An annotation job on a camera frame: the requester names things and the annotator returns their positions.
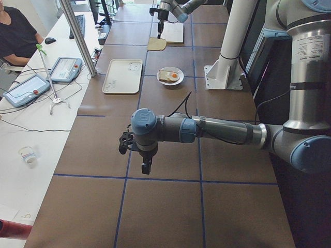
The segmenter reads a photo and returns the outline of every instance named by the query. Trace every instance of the white table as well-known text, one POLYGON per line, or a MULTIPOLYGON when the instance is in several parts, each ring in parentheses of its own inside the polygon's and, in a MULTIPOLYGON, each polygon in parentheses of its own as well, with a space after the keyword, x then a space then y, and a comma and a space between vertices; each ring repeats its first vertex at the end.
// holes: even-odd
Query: white table
MULTIPOLYGON (((100 48, 97 39, 98 32, 94 28, 92 13, 83 14, 86 19, 85 42, 92 54, 94 48, 100 48)), ((42 44, 47 53, 44 58, 49 68, 58 57, 82 58, 75 40, 69 40, 69 30, 67 20, 62 15, 48 35, 48 37, 56 38, 57 41, 49 45, 42 44)), ((30 68, 43 68, 38 51, 24 70, 30 68)), ((46 77, 45 71, 38 70, 37 72, 46 77)), ((22 82, 32 74, 31 71, 23 73, 17 81, 22 82)), ((79 84, 73 82, 65 88, 63 88, 65 85, 55 85, 56 90, 63 88, 57 92, 58 97, 62 99, 81 90, 67 99, 71 108, 68 108, 65 103, 56 105, 53 115, 50 115, 52 101, 45 96, 39 97, 28 108, 2 114, 16 110, 11 109, 12 105, 3 98, 0 101, 2 120, 27 129, 70 130, 90 78, 88 69, 84 67, 76 79, 79 84)), ((47 92, 47 95, 53 99, 51 90, 47 92)), ((0 219, 33 225, 68 135, 68 131, 28 132, 0 121, 0 219), (26 164, 18 154, 19 149, 24 146, 31 146, 37 155, 37 160, 31 164, 26 164)), ((0 239, 0 247, 19 248, 24 244, 25 240, 0 239)))

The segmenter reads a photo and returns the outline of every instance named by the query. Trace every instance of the keyboard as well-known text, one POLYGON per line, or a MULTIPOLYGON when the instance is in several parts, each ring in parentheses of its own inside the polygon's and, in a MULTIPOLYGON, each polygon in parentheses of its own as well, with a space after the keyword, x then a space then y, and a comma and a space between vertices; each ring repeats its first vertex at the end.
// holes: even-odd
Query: keyboard
MULTIPOLYGON (((75 16, 76 18, 76 21, 78 23, 78 27, 84 37, 84 34, 85 34, 85 15, 83 14, 80 14, 80 15, 77 15, 75 16)), ((73 36, 73 33, 72 33, 72 30, 70 30, 70 35, 69 35, 69 39, 72 40, 74 38, 73 36)))

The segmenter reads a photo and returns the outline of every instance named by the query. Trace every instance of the computer mouse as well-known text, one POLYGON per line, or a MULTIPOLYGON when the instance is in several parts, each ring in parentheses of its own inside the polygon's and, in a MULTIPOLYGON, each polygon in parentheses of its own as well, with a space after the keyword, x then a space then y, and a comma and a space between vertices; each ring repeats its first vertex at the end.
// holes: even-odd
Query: computer mouse
POLYGON ((53 38, 53 37, 47 37, 46 39, 45 39, 45 44, 52 44, 53 42, 56 42, 56 39, 55 38, 53 38))

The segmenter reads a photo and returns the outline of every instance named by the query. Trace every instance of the person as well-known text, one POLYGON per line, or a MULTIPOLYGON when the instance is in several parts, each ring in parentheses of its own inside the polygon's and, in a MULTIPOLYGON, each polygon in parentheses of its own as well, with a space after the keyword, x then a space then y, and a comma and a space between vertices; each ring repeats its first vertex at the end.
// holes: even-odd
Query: person
POLYGON ((12 66, 25 66, 43 37, 27 18, 13 7, 4 7, 0 0, 0 58, 12 66))

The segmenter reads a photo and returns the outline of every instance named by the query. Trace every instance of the label on robot arm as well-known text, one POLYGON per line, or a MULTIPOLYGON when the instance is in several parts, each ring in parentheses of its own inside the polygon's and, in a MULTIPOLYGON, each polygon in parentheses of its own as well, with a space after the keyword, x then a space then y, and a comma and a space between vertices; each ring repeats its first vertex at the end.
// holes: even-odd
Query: label on robot arm
POLYGON ((330 35, 316 35, 292 42, 292 64, 327 59, 330 35))

